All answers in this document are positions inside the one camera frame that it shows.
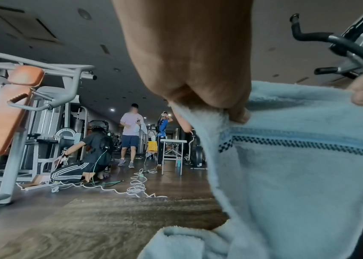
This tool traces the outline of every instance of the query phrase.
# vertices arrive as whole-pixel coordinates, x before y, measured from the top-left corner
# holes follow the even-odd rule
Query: exercise bike
[[[192,130],[192,140],[189,142],[189,155],[186,160],[191,169],[206,169],[203,147],[195,129]]]
[[[332,32],[302,33],[299,14],[290,18],[292,35],[298,41],[322,41],[332,45],[329,49],[336,55],[348,57],[349,60],[339,67],[320,67],[315,75],[339,74],[355,79],[363,73],[363,16],[353,23],[342,35]]]

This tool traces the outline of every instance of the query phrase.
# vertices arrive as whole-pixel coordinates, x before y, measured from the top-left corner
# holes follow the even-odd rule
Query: blue shirt
[[[168,119],[164,119],[161,121],[160,125],[160,132],[157,134],[158,137],[165,137],[166,136],[166,126],[168,124]]]

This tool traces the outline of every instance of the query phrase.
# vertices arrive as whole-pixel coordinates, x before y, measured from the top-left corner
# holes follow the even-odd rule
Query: yellow basket
[[[149,141],[147,146],[148,151],[157,151],[157,142],[156,141]]]

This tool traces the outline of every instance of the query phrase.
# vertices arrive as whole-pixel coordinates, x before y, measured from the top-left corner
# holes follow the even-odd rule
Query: black pants
[[[99,173],[106,166],[95,165],[94,163],[77,162],[53,171],[50,174],[50,180],[60,181],[62,183],[78,183],[83,176],[83,173]]]
[[[157,137],[157,163],[159,165],[163,164],[164,143],[160,141],[162,139],[165,137]]]

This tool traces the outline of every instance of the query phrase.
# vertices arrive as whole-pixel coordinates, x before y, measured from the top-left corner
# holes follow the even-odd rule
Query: sneaker
[[[118,166],[122,166],[125,162],[126,162],[126,160],[120,159]]]

